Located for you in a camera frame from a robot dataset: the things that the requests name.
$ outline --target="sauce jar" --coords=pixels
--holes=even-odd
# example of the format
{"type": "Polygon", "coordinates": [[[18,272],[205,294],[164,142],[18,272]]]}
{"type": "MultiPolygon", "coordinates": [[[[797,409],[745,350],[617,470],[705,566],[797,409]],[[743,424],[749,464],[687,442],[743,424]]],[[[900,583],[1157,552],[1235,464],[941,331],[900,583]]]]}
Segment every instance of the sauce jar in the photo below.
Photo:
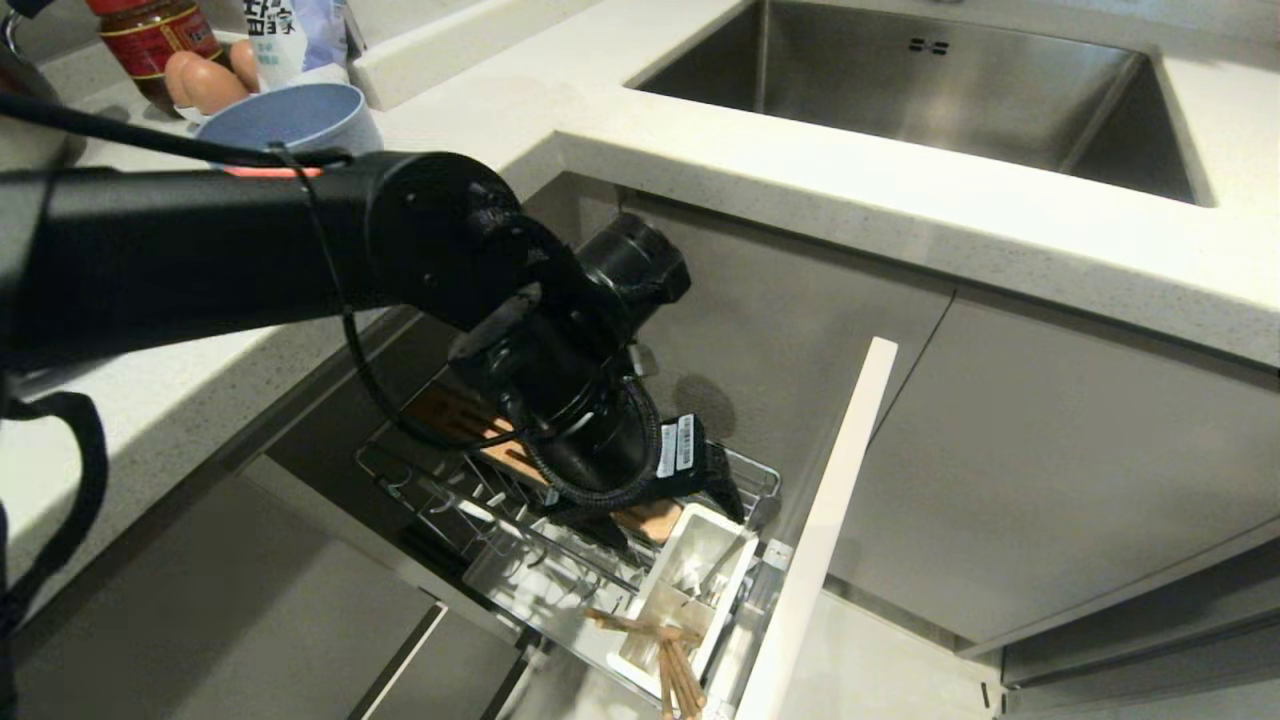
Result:
{"type": "Polygon", "coordinates": [[[223,47],[192,0],[86,0],[101,19],[97,35],[120,61],[142,95],[178,117],[164,83],[164,65],[189,50],[227,65],[223,47]]]}

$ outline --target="stainless steel sink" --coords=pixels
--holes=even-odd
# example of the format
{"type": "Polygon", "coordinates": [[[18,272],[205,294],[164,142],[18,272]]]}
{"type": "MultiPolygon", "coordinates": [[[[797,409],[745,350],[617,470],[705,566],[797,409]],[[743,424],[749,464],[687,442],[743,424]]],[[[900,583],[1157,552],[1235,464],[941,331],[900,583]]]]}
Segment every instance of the stainless steel sink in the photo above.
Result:
{"type": "Polygon", "coordinates": [[[1117,47],[767,1],[640,90],[1198,200],[1151,59],[1117,47]]]}

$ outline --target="brown egg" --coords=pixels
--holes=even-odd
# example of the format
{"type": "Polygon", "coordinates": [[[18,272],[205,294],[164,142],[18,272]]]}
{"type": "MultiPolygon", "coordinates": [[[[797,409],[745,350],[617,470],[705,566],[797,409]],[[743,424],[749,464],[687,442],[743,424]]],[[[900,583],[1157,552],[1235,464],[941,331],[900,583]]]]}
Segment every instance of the brown egg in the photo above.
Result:
{"type": "Polygon", "coordinates": [[[182,83],[182,69],[192,59],[198,60],[200,55],[191,50],[179,50],[170,55],[164,64],[164,86],[169,90],[169,97],[178,108],[191,108],[191,96],[187,95],[187,86],[182,83]]]}
{"type": "Polygon", "coordinates": [[[253,55],[253,44],[248,40],[238,40],[232,44],[229,55],[232,58],[232,70],[236,73],[236,77],[241,79],[241,83],[250,92],[257,92],[257,58],[253,55]]]}
{"type": "Polygon", "coordinates": [[[230,70],[204,58],[187,61],[182,68],[182,85],[191,104],[206,115],[248,97],[248,91],[230,70]]]}

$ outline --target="kitchen counter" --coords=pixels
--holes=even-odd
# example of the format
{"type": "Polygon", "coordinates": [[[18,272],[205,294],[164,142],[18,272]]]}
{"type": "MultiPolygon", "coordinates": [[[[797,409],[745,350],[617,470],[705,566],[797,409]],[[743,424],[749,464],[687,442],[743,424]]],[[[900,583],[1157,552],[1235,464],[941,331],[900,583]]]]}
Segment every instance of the kitchen counter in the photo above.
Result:
{"type": "MultiPolygon", "coordinates": [[[[475,156],[522,197],[575,172],[1280,366],[1275,42],[1015,0],[844,3],[1152,54],[1194,147],[1193,181],[1212,199],[1201,208],[626,87],[745,4],[605,0],[376,120],[388,149],[475,156]]],[[[379,82],[376,68],[370,77],[379,82]]],[[[180,129],[143,113],[129,85],[78,105],[180,129]]],[[[200,167],[93,142],[83,163],[200,167]]],[[[111,487],[86,547],[42,597],[340,346],[337,322],[301,323],[132,354],[70,382],[99,404],[111,487]]],[[[65,514],[78,464],[54,421],[8,423],[0,457],[17,574],[65,514]]]]}

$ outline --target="blue bowl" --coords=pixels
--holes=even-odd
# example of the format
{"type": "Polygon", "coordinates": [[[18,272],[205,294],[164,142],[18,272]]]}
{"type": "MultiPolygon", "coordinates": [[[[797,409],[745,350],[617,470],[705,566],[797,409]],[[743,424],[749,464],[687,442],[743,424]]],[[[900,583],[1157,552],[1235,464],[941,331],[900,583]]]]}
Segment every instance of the blue bowl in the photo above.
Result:
{"type": "Polygon", "coordinates": [[[283,142],[291,151],[343,147],[352,155],[376,152],[383,137],[357,87],[296,85],[242,100],[196,131],[196,140],[250,150],[283,142]]]}

